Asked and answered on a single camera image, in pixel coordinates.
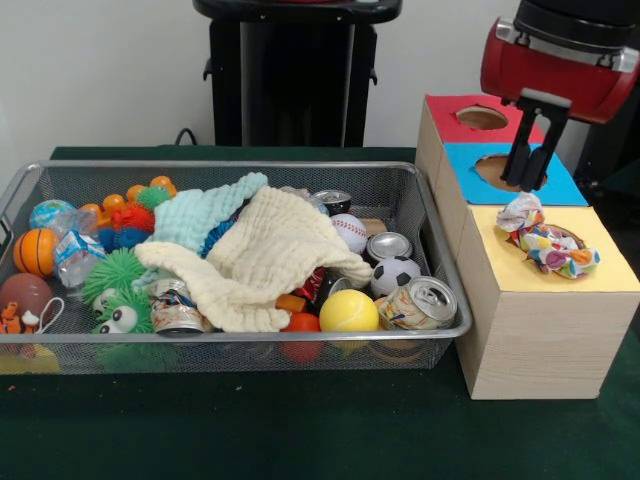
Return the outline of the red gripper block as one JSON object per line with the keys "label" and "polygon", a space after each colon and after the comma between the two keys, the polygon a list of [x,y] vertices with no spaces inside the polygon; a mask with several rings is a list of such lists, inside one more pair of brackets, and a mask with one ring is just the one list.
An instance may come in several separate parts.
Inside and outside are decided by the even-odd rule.
{"label": "red gripper block", "polygon": [[[484,92],[509,102],[522,97],[568,109],[574,120],[606,123],[617,113],[639,76],[639,52],[614,54],[571,50],[516,28],[505,17],[492,26],[484,48],[480,84]],[[543,143],[531,153],[534,102],[517,102],[522,118],[501,175],[507,185],[539,190],[567,123],[565,112],[549,114]]]}

